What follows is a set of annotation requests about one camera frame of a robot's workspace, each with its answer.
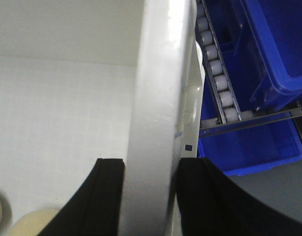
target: white panel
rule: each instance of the white panel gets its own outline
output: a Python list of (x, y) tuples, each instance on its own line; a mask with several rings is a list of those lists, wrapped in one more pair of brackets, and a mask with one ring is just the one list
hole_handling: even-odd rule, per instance
[(3, 228), (62, 207), (97, 158), (126, 158), (135, 71), (0, 57), (0, 196), (12, 211)]
[(136, 65), (142, 0), (0, 0), (0, 56)]

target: blue storage bin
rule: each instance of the blue storage bin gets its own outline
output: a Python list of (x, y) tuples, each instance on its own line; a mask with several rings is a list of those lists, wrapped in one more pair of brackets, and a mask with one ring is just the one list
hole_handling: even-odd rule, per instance
[[(250, 96), (257, 82), (249, 77), (241, 57), (223, 54), (242, 111), (250, 110)], [(212, 94), (205, 81), (201, 119), (217, 117)], [(238, 130), (199, 139), (199, 157), (208, 157), (227, 175), (247, 175), (302, 159), (302, 143), (292, 120)]]
[(302, 98), (302, 0), (221, 0), (249, 79), (253, 107), (280, 110)]
[(199, 157), (208, 157), (226, 175), (248, 175), (302, 159), (292, 120), (199, 139)]

